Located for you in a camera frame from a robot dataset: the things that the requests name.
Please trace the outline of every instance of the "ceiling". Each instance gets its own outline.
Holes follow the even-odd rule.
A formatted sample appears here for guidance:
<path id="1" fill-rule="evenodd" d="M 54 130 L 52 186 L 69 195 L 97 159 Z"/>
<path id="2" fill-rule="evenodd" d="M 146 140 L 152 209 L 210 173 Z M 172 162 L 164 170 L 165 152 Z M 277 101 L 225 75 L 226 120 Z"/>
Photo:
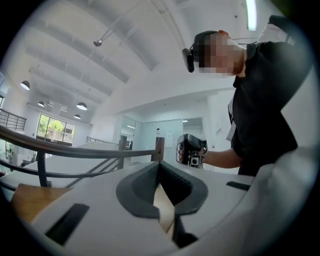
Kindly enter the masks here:
<path id="1" fill-rule="evenodd" d="M 118 88 L 154 72 L 164 75 L 195 34 L 214 27 L 233 37 L 249 35 L 242 2 L 48 0 L 21 28 L 1 69 L 31 105 L 50 101 L 68 109 L 60 115 L 73 119 L 78 113 L 90 123 Z M 24 80 L 30 91 L 19 86 Z M 78 102 L 88 110 L 76 109 Z"/>

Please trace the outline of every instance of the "camera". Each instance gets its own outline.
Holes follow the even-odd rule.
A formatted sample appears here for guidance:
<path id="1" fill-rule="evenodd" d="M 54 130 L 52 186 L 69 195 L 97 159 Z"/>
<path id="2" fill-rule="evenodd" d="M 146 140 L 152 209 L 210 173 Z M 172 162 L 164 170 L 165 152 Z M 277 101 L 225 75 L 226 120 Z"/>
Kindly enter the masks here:
<path id="1" fill-rule="evenodd" d="M 183 151 L 182 160 L 179 160 L 179 150 Z M 190 167 L 200 168 L 202 157 L 208 154 L 208 144 L 206 140 L 198 139 L 191 134 L 184 134 L 177 140 L 176 161 Z"/>

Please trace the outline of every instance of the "man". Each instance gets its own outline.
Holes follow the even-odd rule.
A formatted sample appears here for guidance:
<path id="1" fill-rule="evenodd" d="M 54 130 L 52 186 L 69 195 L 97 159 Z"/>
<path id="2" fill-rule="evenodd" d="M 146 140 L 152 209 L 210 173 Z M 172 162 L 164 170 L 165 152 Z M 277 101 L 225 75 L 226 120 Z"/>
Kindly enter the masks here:
<path id="1" fill-rule="evenodd" d="M 281 109 L 311 66 L 300 47 L 265 42 L 244 48 L 223 30 L 206 31 L 194 38 L 193 58 L 202 72 L 236 76 L 236 90 L 229 104 L 231 148 L 209 151 L 203 163 L 239 167 L 239 175 L 255 176 L 261 166 L 274 163 L 297 147 Z"/>

